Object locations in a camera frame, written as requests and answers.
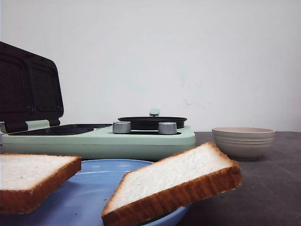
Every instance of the white wall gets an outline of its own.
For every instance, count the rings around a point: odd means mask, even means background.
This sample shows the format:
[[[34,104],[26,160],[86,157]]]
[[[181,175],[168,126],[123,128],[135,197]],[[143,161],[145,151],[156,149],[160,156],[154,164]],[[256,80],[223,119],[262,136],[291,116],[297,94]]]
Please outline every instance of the white wall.
[[[301,131],[299,0],[2,0],[1,41],[55,61],[62,124],[187,117]]]

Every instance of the toast slice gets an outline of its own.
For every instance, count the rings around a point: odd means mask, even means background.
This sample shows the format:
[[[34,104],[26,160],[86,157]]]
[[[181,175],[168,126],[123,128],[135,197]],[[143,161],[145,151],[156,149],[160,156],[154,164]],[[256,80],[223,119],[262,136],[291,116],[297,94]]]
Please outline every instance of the toast slice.
[[[124,175],[102,211],[105,226],[135,226],[181,206],[236,189],[237,162],[204,143]]]
[[[28,213],[81,169],[81,158],[0,154],[0,213]]]

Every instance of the ceramic bowl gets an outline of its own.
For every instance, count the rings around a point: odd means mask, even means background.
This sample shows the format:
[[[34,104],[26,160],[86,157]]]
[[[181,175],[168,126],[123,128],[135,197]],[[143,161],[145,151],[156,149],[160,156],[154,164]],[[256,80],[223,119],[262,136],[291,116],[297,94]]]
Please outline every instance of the ceramic bowl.
[[[264,155],[274,141],[272,129],[219,127],[212,129],[214,141],[229,157],[253,160]]]

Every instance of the bread crust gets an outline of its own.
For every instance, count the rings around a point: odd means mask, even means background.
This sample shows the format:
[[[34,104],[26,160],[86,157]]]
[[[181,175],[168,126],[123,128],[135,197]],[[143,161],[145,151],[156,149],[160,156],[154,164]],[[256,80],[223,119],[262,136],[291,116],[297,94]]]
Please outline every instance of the bread crust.
[[[69,157],[73,157],[74,160],[59,168],[56,172],[31,189],[0,190],[0,213],[29,213],[36,209],[63,182],[81,170],[81,158],[78,156]]]
[[[202,145],[213,147],[219,155],[229,160],[230,167],[200,176],[108,212],[107,209],[111,204],[111,199],[102,212],[103,224],[105,226],[135,226],[144,221],[172,212],[181,206],[236,189],[240,186],[242,178],[238,163],[229,159],[216,145],[210,142]],[[189,150],[174,154],[168,158],[173,158]],[[118,192],[127,174],[124,175],[115,192]]]

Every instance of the blue plate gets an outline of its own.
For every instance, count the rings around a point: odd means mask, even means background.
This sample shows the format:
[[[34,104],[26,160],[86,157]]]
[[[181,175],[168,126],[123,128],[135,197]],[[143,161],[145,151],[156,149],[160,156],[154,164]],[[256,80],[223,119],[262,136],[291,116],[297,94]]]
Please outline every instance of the blue plate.
[[[149,164],[149,161],[123,159],[82,161],[82,170],[56,189],[35,211],[22,215],[0,214],[0,225],[103,226],[101,211],[122,176]],[[180,207],[146,226],[175,226],[188,208]]]

